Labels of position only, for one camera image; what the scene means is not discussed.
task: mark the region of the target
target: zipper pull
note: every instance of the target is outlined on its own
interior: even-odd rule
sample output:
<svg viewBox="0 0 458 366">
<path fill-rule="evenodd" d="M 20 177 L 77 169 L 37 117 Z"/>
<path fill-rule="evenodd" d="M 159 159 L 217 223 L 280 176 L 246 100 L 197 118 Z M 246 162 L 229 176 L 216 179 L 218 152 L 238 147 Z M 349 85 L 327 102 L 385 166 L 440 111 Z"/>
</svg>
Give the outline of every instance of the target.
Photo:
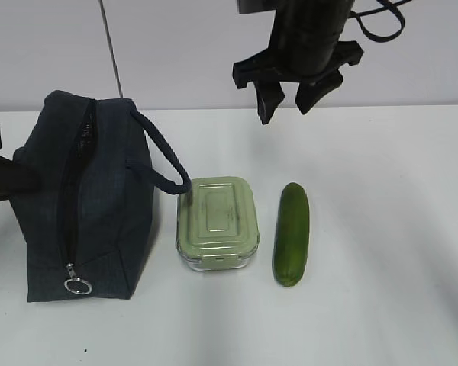
<svg viewBox="0 0 458 366">
<path fill-rule="evenodd" d="M 87 280 L 83 280 L 82 278 L 79 278 L 76 273 L 75 269 L 73 268 L 74 264 L 73 263 L 68 263 L 66 265 L 66 270 L 68 271 L 69 279 L 64 281 L 64 287 L 71 292 L 72 294 L 75 295 L 88 295 L 93 291 L 93 286 L 90 284 Z M 82 284 L 81 287 L 85 287 L 84 290 L 77 290 L 72 287 L 75 282 L 79 282 Z"/>
</svg>

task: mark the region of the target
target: zipper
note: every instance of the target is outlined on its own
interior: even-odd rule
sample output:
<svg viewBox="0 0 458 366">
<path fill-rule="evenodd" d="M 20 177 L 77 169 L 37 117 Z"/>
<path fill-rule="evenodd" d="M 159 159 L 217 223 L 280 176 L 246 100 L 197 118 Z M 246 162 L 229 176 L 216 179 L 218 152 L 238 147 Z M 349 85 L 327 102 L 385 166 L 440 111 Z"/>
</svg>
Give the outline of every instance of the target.
<svg viewBox="0 0 458 366">
<path fill-rule="evenodd" d="M 59 243 L 63 267 L 69 279 L 64 282 L 65 288 L 78 295 L 92 292 L 91 284 L 79 278 L 74 270 L 76 251 L 78 249 L 78 210 L 79 189 L 83 173 L 92 161 L 97 146 L 96 101 L 91 99 L 83 116 L 82 124 L 69 151 L 58 200 Z M 74 282 L 86 286 L 85 290 L 72 287 Z"/>
</svg>

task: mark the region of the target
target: metal key ring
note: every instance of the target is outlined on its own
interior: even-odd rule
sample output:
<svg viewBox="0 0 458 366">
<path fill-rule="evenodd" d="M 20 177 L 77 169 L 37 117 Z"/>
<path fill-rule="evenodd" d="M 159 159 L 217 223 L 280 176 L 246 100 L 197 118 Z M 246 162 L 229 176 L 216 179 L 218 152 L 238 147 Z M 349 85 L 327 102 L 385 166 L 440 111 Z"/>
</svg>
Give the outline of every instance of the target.
<svg viewBox="0 0 458 366">
<path fill-rule="evenodd" d="M 70 288 L 69 284 L 71 284 L 73 282 L 79 282 L 80 284 L 84 284 L 88 288 L 88 290 L 87 291 L 79 291 L 79 290 L 74 290 L 74 289 Z M 72 294 L 75 294 L 75 295 L 88 295 L 93 291 L 92 284 L 90 284 L 87 280 L 83 280 L 81 278 L 70 278 L 70 279 L 64 281 L 64 287 L 69 292 L 71 292 Z"/>
</svg>

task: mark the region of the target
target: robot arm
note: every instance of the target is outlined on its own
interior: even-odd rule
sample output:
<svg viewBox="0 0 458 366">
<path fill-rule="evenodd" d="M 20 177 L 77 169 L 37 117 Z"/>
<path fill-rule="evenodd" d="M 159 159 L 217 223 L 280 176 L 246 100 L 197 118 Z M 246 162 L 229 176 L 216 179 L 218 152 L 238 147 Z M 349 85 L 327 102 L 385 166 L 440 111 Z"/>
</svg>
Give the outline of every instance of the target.
<svg viewBox="0 0 458 366">
<path fill-rule="evenodd" d="M 234 64 L 237 88 L 252 82 L 256 89 L 258 115 L 268 124 L 285 97 L 280 82 L 299 84 L 295 103 L 306 114 L 327 93 L 339 88 L 343 76 L 339 68 L 360 62 L 363 50 L 355 41 L 341 42 L 340 35 L 348 18 L 355 18 L 363 33 L 375 42 L 388 42 L 400 35 L 405 19 L 396 4 L 377 0 L 382 8 L 356 13 L 354 0 L 238 0 L 241 14 L 276 10 L 269 46 L 264 51 Z M 388 10 L 400 21 L 401 28 L 391 36 L 369 32 L 361 16 Z"/>
</svg>

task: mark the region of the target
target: bag handle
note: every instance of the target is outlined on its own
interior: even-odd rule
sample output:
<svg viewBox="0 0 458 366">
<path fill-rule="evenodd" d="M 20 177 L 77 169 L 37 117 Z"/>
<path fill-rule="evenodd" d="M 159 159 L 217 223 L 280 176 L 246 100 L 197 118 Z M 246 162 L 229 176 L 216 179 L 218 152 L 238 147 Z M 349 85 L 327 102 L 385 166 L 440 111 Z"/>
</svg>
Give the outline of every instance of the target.
<svg viewBox="0 0 458 366">
<path fill-rule="evenodd" d="M 180 174 L 183 183 L 178 185 L 174 181 L 170 181 L 169 179 L 163 177 L 152 167 L 136 160 L 130 161 L 131 168 L 139 172 L 143 172 L 154 185 L 156 185 L 161 191 L 168 194 L 180 194 L 190 191 L 190 189 L 192 189 L 192 181 L 161 132 L 159 132 L 156 126 L 154 126 L 153 122 L 148 120 L 139 111 L 131 111 L 131 116 L 142 126 L 158 149 L 160 149 L 161 153 Z"/>
</svg>

